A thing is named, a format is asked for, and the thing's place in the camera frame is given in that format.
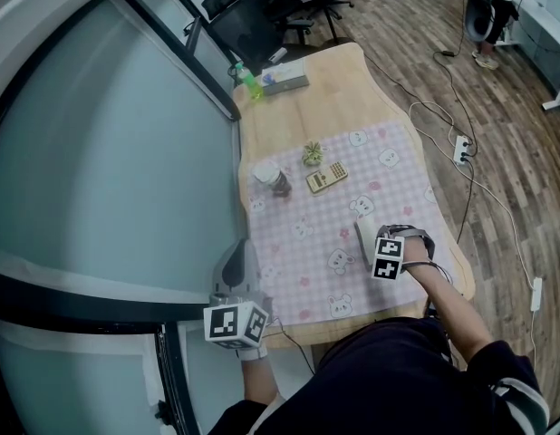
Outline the green drink bottle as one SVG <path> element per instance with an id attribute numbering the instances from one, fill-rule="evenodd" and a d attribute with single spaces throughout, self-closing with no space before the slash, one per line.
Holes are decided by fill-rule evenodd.
<path id="1" fill-rule="evenodd" d="M 263 88 L 252 72 L 242 62 L 237 62 L 235 69 L 238 80 L 246 86 L 251 98 L 254 100 L 262 98 L 264 96 Z"/>

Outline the person's right forearm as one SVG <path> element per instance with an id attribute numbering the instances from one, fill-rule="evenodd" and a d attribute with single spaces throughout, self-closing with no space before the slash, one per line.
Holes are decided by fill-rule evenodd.
<path id="1" fill-rule="evenodd" d="M 439 312 L 449 339 L 462 358 L 469 361 L 493 338 L 475 308 L 431 264 L 428 251 L 420 237 L 404 242 L 403 264 L 410 275 L 424 288 Z"/>

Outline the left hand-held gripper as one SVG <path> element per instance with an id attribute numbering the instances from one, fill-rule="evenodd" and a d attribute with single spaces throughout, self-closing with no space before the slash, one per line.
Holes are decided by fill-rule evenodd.
<path id="1" fill-rule="evenodd" d="M 249 238 L 238 239 L 222 255 L 213 271 L 214 293 L 210 296 L 209 307 L 203 310 L 207 342 L 228 350 L 261 345 L 270 323 L 272 297 L 259 290 L 260 278 L 255 245 Z"/>

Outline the pink checked bear tablecloth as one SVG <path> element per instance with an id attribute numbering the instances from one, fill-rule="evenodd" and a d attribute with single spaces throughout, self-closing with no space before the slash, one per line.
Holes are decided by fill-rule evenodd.
<path id="1" fill-rule="evenodd" d="M 345 132 L 322 146 L 324 166 L 341 161 L 348 177 L 316 195 L 305 180 L 312 169 L 303 164 L 301 149 L 247 168 L 250 236 L 261 287 L 283 325 L 365 315 L 424 297 L 408 274 L 394 281 L 372 278 L 354 228 L 361 216 L 371 216 L 377 227 L 409 224 L 425 230 L 435 243 L 435 263 L 458 277 L 429 177 L 401 124 Z M 263 160 L 284 171 L 292 186 L 288 197 L 275 197 L 253 176 Z"/>

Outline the grey tissue box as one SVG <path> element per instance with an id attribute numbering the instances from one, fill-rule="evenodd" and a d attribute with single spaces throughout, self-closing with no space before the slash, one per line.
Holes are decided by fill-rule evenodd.
<path id="1" fill-rule="evenodd" d="M 261 73 L 260 83 L 265 96 L 308 86 L 304 58 L 264 69 Z"/>

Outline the black mesh office chair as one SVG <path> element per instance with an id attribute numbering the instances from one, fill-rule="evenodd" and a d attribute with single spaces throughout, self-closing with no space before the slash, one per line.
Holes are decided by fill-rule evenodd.
<path id="1" fill-rule="evenodd" d="M 313 25 L 311 21 L 273 22 L 256 0 L 204 0 L 201 5 L 217 41 L 255 73 L 275 65 L 268 59 L 280 47 L 287 50 L 287 55 L 276 64 L 291 62 L 320 50 L 304 39 L 304 32 Z"/>

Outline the small potted plant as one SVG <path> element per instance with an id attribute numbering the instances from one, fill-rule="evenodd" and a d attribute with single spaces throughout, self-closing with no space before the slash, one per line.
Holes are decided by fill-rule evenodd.
<path id="1" fill-rule="evenodd" d="M 302 162 L 306 167 L 318 166 L 323 163 L 323 146 L 318 141 L 310 141 L 304 145 Z"/>

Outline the glass jar with white lid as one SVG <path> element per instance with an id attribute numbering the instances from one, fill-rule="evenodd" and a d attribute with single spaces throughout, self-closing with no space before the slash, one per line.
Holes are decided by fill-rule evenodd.
<path id="1" fill-rule="evenodd" d="M 292 186 L 281 167 L 272 160 L 257 163 L 252 174 L 258 182 L 269 188 L 275 197 L 286 198 L 290 195 Z"/>

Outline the white wristband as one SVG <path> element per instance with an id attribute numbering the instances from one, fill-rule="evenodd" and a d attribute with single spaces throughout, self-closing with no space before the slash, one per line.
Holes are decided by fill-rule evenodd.
<path id="1" fill-rule="evenodd" d="M 264 344 L 255 348 L 246 348 L 237 350 L 237 357 L 242 362 L 251 362 L 261 360 L 267 357 L 267 349 Z"/>

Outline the person's left forearm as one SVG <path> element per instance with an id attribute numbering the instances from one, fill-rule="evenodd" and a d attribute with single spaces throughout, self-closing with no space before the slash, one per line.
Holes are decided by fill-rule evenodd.
<path id="1" fill-rule="evenodd" d="M 244 397 L 246 400 L 269 405 L 279 394 L 269 357 L 241 362 Z"/>

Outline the black window frame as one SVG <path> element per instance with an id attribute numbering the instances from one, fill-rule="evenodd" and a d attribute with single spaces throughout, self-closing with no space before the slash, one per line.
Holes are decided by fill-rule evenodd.
<path id="1" fill-rule="evenodd" d="M 38 65 L 102 1 L 89 0 L 78 7 L 26 58 L 0 94 L 0 127 Z M 217 82 L 196 56 L 201 31 L 207 31 L 212 40 L 216 40 L 217 36 L 208 28 L 207 18 L 193 0 L 177 0 L 193 16 L 186 42 L 178 40 L 143 0 L 122 1 L 167 45 L 178 61 L 189 68 L 200 86 L 206 88 L 208 99 L 224 113 L 226 119 L 231 123 L 239 122 L 241 114 L 230 92 Z M 205 302 L 166 303 L 82 295 L 0 274 L 0 320 L 57 333 L 151 335 L 156 349 L 155 361 L 159 366 L 160 387 L 164 391 L 155 414 L 161 421 L 167 422 L 177 435 L 199 435 L 185 376 L 178 325 L 183 321 L 200 319 L 205 305 Z"/>

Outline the beige calculator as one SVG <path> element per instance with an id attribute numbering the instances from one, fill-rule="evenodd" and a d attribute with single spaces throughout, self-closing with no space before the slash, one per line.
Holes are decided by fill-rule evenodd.
<path id="1" fill-rule="evenodd" d="M 348 170 L 341 161 L 318 169 L 306 177 L 308 188 L 313 194 L 319 194 L 331 186 L 341 182 L 348 177 Z"/>

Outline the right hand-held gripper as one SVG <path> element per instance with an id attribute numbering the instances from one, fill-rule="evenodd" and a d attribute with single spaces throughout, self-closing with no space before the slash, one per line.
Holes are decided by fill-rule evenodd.
<path id="1" fill-rule="evenodd" d="M 375 239 L 372 278 L 394 281 L 403 272 L 404 245 L 406 238 L 420 238 L 428 252 L 429 260 L 435 253 L 435 243 L 429 234 L 411 225 L 382 226 Z"/>

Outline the person's black clothing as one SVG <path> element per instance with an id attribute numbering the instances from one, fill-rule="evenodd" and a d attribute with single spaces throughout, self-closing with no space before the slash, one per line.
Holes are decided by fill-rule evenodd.
<path id="1" fill-rule="evenodd" d="M 504 341 L 464 371 L 434 319 L 364 327 L 278 407 L 243 400 L 208 435 L 545 435 L 549 408 L 530 361 Z"/>

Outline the white power strip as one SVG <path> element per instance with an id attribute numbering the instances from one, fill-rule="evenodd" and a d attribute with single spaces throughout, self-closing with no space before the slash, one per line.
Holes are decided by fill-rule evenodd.
<path id="1" fill-rule="evenodd" d="M 464 166 L 466 164 L 468 157 L 470 157 L 469 146 L 470 141 L 467 136 L 458 135 L 456 137 L 453 152 L 453 162 L 456 165 Z"/>

